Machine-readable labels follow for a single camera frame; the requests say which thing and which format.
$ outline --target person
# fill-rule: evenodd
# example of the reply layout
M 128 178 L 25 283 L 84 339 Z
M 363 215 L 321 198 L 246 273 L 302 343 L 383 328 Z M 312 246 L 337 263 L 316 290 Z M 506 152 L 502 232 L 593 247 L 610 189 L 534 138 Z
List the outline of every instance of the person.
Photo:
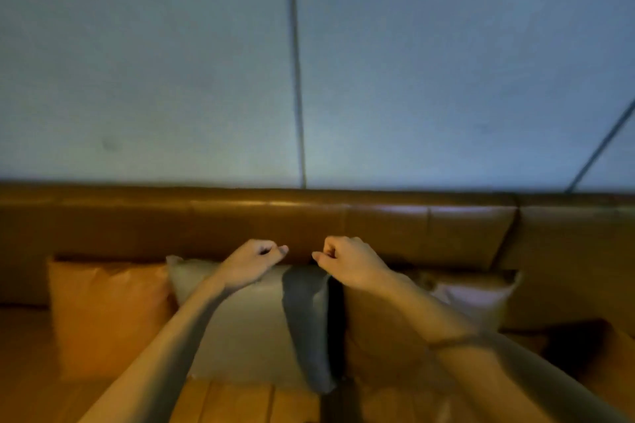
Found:
M 214 310 L 257 281 L 289 249 L 250 240 L 205 279 L 157 337 L 95 402 L 81 423 L 167 422 Z M 329 236 L 317 264 L 343 285 L 392 304 L 436 354 L 484 421 L 629 421 L 574 379 L 503 335 L 465 316 L 390 270 L 359 238 Z

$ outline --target person's right arm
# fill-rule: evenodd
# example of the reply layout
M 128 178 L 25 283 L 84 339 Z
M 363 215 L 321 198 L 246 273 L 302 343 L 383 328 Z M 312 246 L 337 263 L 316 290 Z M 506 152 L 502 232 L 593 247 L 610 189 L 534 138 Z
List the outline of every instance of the person's right arm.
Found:
M 585 387 L 504 336 L 465 316 L 391 271 L 359 238 L 329 236 L 313 258 L 348 287 L 396 307 L 489 421 L 507 423 L 629 420 Z

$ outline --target gray pillow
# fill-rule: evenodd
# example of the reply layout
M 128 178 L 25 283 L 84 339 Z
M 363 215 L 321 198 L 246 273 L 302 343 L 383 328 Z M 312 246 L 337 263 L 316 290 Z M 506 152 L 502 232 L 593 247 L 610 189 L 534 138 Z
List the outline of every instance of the gray pillow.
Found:
M 179 305 L 218 268 L 168 256 Z M 317 266 L 274 266 L 217 308 L 190 369 L 193 378 L 328 393 L 335 388 L 328 355 L 329 275 Z

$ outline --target blue-gray wall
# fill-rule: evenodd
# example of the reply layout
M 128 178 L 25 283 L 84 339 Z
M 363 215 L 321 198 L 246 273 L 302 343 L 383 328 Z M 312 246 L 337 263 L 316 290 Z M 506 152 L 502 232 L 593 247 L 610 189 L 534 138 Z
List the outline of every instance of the blue-gray wall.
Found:
M 633 20 L 635 0 L 0 0 L 0 178 L 629 191 Z

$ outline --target diagonal line on wall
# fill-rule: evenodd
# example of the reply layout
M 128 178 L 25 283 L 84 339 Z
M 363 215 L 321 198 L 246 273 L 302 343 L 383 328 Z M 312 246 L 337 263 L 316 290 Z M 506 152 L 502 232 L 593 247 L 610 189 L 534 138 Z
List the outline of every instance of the diagonal line on wall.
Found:
M 589 160 L 586 162 L 586 164 L 584 164 L 584 166 L 582 166 L 582 169 L 580 169 L 576 177 L 571 181 L 571 184 L 569 184 L 569 187 L 565 191 L 566 194 L 571 194 L 575 191 L 575 188 L 578 186 L 582 178 L 584 178 L 585 174 L 589 171 L 589 169 L 591 169 L 591 166 L 595 163 L 595 161 L 598 160 L 599 156 L 602 155 L 602 153 L 608 147 L 608 145 L 611 144 L 611 141 L 615 138 L 618 132 L 623 128 L 624 124 L 626 124 L 626 121 L 628 121 L 628 119 L 631 117 L 634 111 L 635 111 L 635 99 L 631 101 L 631 104 L 629 104 L 628 107 L 626 107 L 626 110 L 618 118 L 618 120 L 615 122 L 611 130 L 608 132 L 605 138 L 602 139 L 602 141 L 599 143 L 599 146 L 596 148 L 596 150 L 593 151 L 593 154 L 591 154 L 591 157 L 589 158 Z
M 293 90 L 295 97 L 295 125 L 300 158 L 300 184 L 307 187 L 306 153 L 304 150 L 304 121 L 302 119 L 302 70 L 300 67 L 300 36 L 298 34 L 298 0 L 289 0 L 291 22 L 291 50 L 293 58 Z

